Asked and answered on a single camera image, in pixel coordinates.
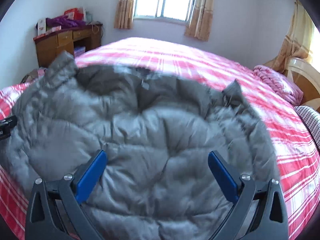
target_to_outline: red plaid bedsheet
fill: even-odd
[[[222,90],[237,79],[243,94],[265,122],[276,149],[281,187],[289,217],[289,239],[294,240],[319,203],[319,153],[293,107],[239,63],[198,49],[142,38],[121,40],[78,57],[79,67],[126,64],[173,73]],[[0,92],[0,117],[6,117],[28,85]],[[27,200],[0,167],[0,214],[24,239]]]

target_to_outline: desk drawer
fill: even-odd
[[[37,52],[39,67],[49,67],[56,58],[56,49],[49,49]]]
[[[80,40],[80,39],[89,37],[91,34],[92,34],[92,29],[74,31],[73,32],[73,39],[74,40]]]
[[[68,43],[72,42],[72,32],[64,32],[58,34],[58,46],[64,46]]]
[[[59,56],[63,51],[69,52],[70,54],[74,55],[74,47],[73,42],[69,42],[68,44],[58,47],[56,49],[56,54]]]
[[[44,39],[36,44],[37,52],[47,51],[49,49],[55,50],[57,47],[57,36],[52,36]]]

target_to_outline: gray puffer jacket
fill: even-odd
[[[256,180],[279,179],[266,127],[237,82],[217,91],[142,68],[78,69],[62,54],[12,113],[0,164],[27,197],[36,178],[61,179],[107,152],[83,204],[106,239],[209,239],[231,207],[209,170],[212,150]]]

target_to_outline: beige curtain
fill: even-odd
[[[131,29],[133,23],[134,0],[119,0],[116,11],[115,28]]]
[[[208,41],[212,25],[213,0],[196,0],[185,35]]]
[[[312,61],[310,45],[314,33],[314,24],[302,4],[296,0],[291,26],[284,38],[280,52],[276,58],[265,63],[266,66],[282,73],[289,57],[297,57]]]

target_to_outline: pillow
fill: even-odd
[[[260,77],[265,84],[271,87],[272,90],[284,100],[288,101],[293,106],[300,105],[303,92],[284,75],[263,65],[255,66],[253,68],[253,73]]]
[[[320,149],[320,114],[309,106],[296,106],[294,109]]]

